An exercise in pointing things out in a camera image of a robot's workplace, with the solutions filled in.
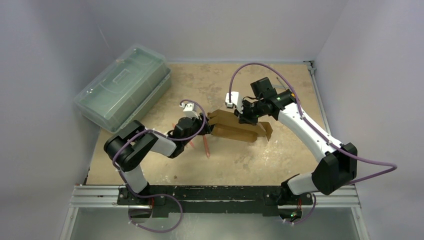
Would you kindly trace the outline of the brown cardboard box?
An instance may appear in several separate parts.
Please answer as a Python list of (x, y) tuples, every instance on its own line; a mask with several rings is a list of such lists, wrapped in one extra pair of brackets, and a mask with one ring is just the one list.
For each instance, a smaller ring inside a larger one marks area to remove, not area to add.
[(254, 143), (258, 138), (270, 140), (273, 128), (269, 122), (258, 122), (256, 125), (241, 124), (238, 118), (229, 111), (215, 110), (208, 112), (208, 124), (212, 128), (211, 134), (215, 137)]

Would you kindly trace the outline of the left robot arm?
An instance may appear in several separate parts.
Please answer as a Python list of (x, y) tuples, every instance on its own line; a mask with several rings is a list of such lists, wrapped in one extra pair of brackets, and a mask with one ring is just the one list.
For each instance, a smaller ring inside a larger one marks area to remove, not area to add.
[(180, 118), (167, 134), (148, 129), (140, 121), (134, 120), (110, 137), (103, 150), (131, 189), (130, 199), (142, 205), (148, 201), (150, 194), (150, 184), (141, 168), (141, 162), (148, 153), (174, 159), (184, 152), (194, 137), (209, 135), (213, 129), (214, 125), (210, 125), (209, 118), (203, 114)]

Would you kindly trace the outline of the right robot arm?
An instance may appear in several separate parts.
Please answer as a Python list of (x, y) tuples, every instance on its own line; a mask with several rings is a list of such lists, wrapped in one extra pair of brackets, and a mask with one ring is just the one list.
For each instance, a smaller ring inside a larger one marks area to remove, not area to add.
[(313, 172), (297, 174), (282, 182), (280, 196), (288, 204), (301, 194), (320, 192), (330, 195), (357, 176), (357, 148), (332, 137), (298, 105), (296, 95), (289, 89), (277, 93), (265, 77), (251, 83), (253, 101), (243, 100), (239, 122), (255, 125), (265, 115), (288, 127), (309, 149), (318, 165)]

